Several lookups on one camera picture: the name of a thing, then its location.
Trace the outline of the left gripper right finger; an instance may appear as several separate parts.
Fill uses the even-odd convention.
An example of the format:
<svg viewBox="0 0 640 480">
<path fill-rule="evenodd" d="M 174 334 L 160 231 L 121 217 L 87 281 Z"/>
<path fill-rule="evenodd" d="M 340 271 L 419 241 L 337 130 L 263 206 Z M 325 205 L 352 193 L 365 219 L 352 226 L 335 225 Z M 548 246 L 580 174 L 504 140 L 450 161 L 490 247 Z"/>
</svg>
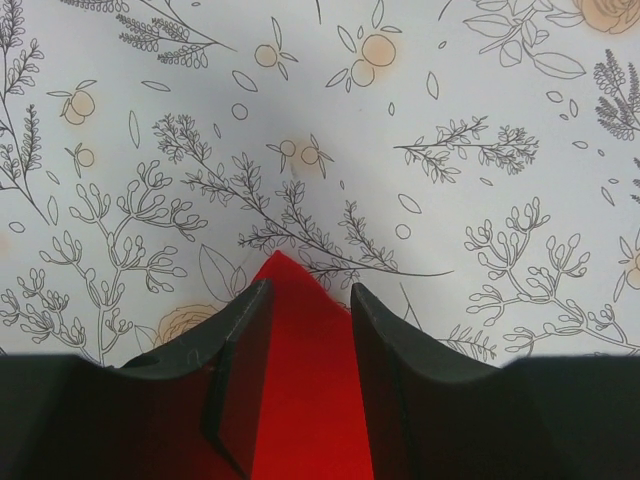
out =
<svg viewBox="0 0 640 480">
<path fill-rule="evenodd" d="M 360 386 L 378 479 L 635 479 L 639 361 L 457 353 L 351 291 Z"/>
</svg>

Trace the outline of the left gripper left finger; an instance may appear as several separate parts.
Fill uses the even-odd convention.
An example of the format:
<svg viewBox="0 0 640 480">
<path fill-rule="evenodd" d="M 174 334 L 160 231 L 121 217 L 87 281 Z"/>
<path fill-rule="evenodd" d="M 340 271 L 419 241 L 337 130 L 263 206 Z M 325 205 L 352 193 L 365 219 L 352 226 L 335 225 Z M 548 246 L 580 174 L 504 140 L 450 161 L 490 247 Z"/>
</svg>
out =
<svg viewBox="0 0 640 480">
<path fill-rule="evenodd" d="M 247 479 L 272 326 L 273 287 L 125 365 L 74 355 L 1 360 L 5 479 Z"/>
</svg>

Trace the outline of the red t shirt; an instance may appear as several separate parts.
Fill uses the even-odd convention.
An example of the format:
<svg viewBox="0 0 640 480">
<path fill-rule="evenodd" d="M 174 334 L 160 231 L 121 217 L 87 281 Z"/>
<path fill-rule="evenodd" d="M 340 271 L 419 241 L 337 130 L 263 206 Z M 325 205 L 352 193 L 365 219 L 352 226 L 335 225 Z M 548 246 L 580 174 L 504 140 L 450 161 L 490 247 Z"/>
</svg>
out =
<svg viewBox="0 0 640 480">
<path fill-rule="evenodd" d="M 257 276 L 275 296 L 253 478 L 372 478 L 350 313 L 281 252 Z"/>
</svg>

